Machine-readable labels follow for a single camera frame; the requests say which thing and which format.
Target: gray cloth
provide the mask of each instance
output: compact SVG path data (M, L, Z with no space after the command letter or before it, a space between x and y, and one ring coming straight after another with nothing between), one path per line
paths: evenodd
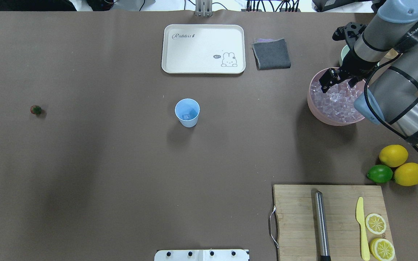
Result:
M285 38L252 43L259 70L291 67Z

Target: brown tablecloth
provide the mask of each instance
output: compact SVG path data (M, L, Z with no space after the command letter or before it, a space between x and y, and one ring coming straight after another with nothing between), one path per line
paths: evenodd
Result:
M201 248L275 260L273 184L372 184L365 173L389 144L418 163L383 126L328 126L306 104L312 76L338 64L333 31L371 18L1 12L0 260L149 261ZM244 73L163 72L164 28L179 23L240 25ZM283 37L292 67L257 70L250 44ZM201 106L192 129L174 115L183 98ZM30 114L34 104L46 113ZM383 193L398 259L418 260L418 185Z

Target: wooden cutting board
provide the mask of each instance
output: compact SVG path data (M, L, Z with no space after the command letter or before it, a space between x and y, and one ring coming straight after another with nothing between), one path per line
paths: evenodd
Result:
M312 212L312 190L323 193L328 242L332 261L361 261L360 228L356 203L364 198L364 215L377 213L386 221L386 231L367 239L386 238L393 243L380 186L354 185L274 185L279 261L317 261L318 238ZM376 261L370 254L370 260Z

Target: plastic knife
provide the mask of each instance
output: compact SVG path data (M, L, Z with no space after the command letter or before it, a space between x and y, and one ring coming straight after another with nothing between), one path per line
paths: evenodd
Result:
M369 243L365 232L364 199L360 196L356 205L356 220L360 225L360 256L365 261L370 260Z

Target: yellow lemon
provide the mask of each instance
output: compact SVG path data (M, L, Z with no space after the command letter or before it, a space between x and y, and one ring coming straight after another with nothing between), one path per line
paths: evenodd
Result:
M405 147L395 144L384 147L378 158L388 167L398 167L406 162L408 156L409 154Z
M385 238L376 238L370 243L370 252L379 261L391 261L394 259L394 246Z
M401 165L394 171L394 181L402 186L418 184L418 164L409 162Z
M365 218L365 226L370 232L381 235L386 230L386 221L381 215L371 213Z

